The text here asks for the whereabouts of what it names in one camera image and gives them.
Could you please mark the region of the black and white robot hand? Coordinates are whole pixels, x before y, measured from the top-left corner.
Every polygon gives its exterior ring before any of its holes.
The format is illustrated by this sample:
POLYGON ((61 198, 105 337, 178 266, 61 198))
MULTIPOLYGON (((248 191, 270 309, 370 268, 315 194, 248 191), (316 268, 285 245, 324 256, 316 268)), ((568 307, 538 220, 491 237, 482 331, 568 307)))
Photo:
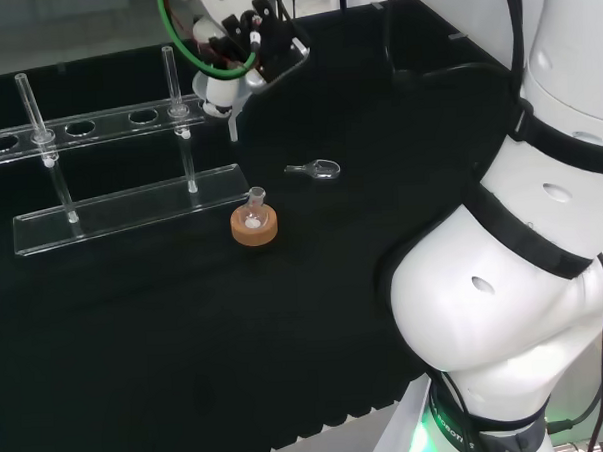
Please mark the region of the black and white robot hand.
POLYGON ((208 66, 241 69, 250 55, 252 68, 238 79, 199 73, 193 89, 203 111, 226 118, 236 105, 286 77, 309 56, 309 42, 278 0, 191 0, 193 24, 188 42, 208 66))

